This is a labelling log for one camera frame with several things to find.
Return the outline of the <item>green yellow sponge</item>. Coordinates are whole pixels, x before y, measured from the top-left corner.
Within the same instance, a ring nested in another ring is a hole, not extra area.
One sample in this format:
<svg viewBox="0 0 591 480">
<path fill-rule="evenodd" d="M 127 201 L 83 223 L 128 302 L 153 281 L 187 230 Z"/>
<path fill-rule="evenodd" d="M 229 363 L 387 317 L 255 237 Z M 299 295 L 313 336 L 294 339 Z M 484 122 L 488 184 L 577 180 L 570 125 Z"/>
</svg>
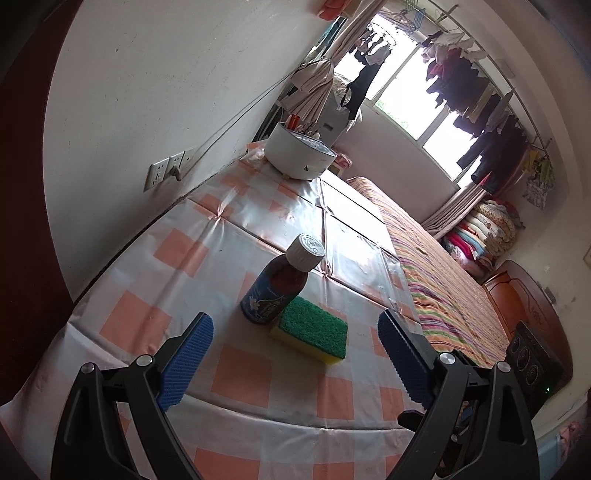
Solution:
<svg viewBox="0 0 591 480">
<path fill-rule="evenodd" d="M 287 305 L 274 321 L 269 335 L 326 365 L 346 358 L 348 324 L 301 297 Z"/>
</svg>

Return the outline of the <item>brown medicine bottle white cap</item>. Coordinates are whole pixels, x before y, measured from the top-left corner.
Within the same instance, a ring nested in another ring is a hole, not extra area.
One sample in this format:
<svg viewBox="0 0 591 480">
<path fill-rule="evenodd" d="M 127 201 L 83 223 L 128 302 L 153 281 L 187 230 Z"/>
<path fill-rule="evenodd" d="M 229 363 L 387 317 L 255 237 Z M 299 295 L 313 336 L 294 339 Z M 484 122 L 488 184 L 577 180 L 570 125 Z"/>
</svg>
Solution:
<svg viewBox="0 0 591 480">
<path fill-rule="evenodd" d="M 285 307 L 301 293 L 308 274 L 325 258 L 322 242 L 300 234 L 280 256 L 273 258 L 249 287 L 240 301 L 245 318 L 267 325 L 279 317 Z"/>
</svg>

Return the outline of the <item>striped colourful bed sheet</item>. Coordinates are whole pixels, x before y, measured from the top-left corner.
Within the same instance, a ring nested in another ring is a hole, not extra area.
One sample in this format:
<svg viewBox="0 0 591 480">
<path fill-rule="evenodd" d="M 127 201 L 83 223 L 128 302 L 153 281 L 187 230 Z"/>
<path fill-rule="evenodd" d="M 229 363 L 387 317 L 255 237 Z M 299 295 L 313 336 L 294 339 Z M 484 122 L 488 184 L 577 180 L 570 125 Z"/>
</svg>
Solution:
<svg viewBox="0 0 591 480">
<path fill-rule="evenodd" d="M 490 367 L 510 339 L 484 288 L 412 216 L 365 177 L 346 181 L 380 210 L 405 273 L 425 337 Z"/>
</svg>

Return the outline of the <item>red wooden headboard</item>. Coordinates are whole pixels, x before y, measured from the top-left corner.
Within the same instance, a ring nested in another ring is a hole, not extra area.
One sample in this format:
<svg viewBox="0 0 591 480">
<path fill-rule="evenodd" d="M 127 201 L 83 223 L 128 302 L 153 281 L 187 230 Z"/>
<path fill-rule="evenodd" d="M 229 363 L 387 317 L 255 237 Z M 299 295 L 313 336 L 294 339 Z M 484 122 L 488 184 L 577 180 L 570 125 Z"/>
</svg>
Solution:
<svg viewBox="0 0 591 480">
<path fill-rule="evenodd" d="M 504 261 L 483 283 L 489 301 L 509 338 L 519 322 L 528 325 L 548 344 L 565 369 L 573 374 L 569 342 L 550 300 L 538 283 L 519 264 Z"/>
</svg>

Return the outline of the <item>pink checkered tablecloth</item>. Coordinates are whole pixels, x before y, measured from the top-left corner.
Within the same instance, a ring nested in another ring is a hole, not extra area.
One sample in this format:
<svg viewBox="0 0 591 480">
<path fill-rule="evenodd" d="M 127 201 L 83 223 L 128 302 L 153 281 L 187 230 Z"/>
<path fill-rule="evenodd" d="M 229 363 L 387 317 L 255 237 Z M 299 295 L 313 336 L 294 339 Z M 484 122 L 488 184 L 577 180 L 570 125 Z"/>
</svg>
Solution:
<svg viewBox="0 0 591 480">
<path fill-rule="evenodd" d="M 239 303 L 301 233 L 325 259 L 303 297 L 348 326 L 328 366 L 270 337 Z M 167 416 L 207 479 L 383 479 L 411 433 L 411 400 L 378 337 L 380 314 L 415 317 L 379 210 L 332 174 L 283 179 L 260 153 L 228 165 L 145 231 L 84 295 L 1 424 L 41 478 L 80 366 L 131 363 L 200 312 L 213 340 Z"/>
</svg>

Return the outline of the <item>stack of folded quilts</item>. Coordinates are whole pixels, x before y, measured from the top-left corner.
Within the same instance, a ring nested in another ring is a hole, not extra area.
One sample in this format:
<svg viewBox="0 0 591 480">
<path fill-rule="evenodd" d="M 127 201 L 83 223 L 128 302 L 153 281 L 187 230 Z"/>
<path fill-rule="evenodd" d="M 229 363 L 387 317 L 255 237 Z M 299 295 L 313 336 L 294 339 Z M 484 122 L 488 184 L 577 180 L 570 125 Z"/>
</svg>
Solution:
<svg viewBox="0 0 591 480">
<path fill-rule="evenodd" d="M 440 243 L 475 280 L 487 277 L 525 229 L 517 209 L 501 199 L 478 203 Z"/>
</svg>

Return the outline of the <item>white utensil holder tub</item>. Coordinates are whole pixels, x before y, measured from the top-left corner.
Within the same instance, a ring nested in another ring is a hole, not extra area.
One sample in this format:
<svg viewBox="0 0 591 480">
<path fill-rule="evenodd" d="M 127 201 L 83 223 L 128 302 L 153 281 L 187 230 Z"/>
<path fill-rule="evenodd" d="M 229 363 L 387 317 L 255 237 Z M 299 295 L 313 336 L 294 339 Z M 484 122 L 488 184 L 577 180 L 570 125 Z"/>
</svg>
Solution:
<svg viewBox="0 0 591 480">
<path fill-rule="evenodd" d="M 321 140 L 288 130 L 280 123 L 267 139 L 264 155 L 281 174 L 306 181 L 321 176 L 337 158 Z"/>
</svg>

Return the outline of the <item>grey standing air conditioner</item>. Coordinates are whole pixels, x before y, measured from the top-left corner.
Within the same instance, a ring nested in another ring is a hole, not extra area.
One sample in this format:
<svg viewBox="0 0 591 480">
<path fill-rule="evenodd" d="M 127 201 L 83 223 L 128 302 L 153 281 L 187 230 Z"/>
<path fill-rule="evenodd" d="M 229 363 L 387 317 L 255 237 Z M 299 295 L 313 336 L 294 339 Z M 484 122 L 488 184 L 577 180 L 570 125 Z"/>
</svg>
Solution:
<svg viewBox="0 0 591 480">
<path fill-rule="evenodd" d="M 317 130 L 320 133 L 320 139 L 329 147 L 332 147 L 342 133 L 351 130 L 356 123 L 356 119 L 349 118 L 349 109 L 341 105 L 342 100 L 349 97 L 346 93 L 346 85 L 348 85 L 346 79 L 335 75 L 331 93 L 318 119 Z"/>
</svg>

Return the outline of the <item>hanging dark clothes row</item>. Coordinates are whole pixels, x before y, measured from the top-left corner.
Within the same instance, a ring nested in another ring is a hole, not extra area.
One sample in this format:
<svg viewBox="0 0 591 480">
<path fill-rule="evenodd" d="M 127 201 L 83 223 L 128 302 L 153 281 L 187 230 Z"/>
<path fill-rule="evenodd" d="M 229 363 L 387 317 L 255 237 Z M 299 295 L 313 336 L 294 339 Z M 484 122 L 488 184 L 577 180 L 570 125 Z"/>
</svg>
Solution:
<svg viewBox="0 0 591 480">
<path fill-rule="evenodd" d="M 520 121 L 510 112 L 513 93 L 500 94 L 482 73 L 477 62 L 486 53 L 474 44 L 463 33 L 438 30 L 421 43 L 422 57 L 427 62 L 426 79 L 432 82 L 427 92 L 436 96 L 437 105 L 457 113 L 454 126 L 475 139 L 458 166 L 466 169 L 478 161 L 471 179 L 495 195 L 518 167 L 529 142 Z"/>
</svg>

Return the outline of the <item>striped tied curtain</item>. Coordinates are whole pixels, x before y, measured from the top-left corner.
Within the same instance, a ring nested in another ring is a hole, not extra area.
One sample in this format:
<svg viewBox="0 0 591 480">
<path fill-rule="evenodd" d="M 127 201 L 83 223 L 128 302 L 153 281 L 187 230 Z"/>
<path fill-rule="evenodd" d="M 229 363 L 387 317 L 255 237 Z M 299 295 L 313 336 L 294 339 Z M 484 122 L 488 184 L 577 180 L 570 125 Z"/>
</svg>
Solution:
<svg viewBox="0 0 591 480">
<path fill-rule="evenodd" d="M 359 15 L 346 24 L 345 29 L 339 33 L 321 59 L 302 66 L 290 77 L 290 86 L 295 90 L 279 101 L 280 107 L 287 114 L 296 115 L 304 126 L 311 127 L 318 122 L 322 109 L 332 93 L 335 66 L 342 61 L 349 48 L 362 36 L 370 20 L 385 4 L 386 1 L 370 1 Z"/>
</svg>

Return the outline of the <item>white wall socket panel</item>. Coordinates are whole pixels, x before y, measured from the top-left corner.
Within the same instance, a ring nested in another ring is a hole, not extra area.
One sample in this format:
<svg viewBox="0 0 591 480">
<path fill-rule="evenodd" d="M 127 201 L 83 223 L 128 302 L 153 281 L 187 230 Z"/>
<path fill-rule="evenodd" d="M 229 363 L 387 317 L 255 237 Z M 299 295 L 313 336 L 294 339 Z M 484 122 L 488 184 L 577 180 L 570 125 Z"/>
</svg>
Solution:
<svg viewBox="0 0 591 480">
<path fill-rule="evenodd" d="M 169 178 L 180 182 L 193 165 L 197 147 L 183 150 L 152 163 L 147 172 L 143 191 L 149 191 Z"/>
</svg>

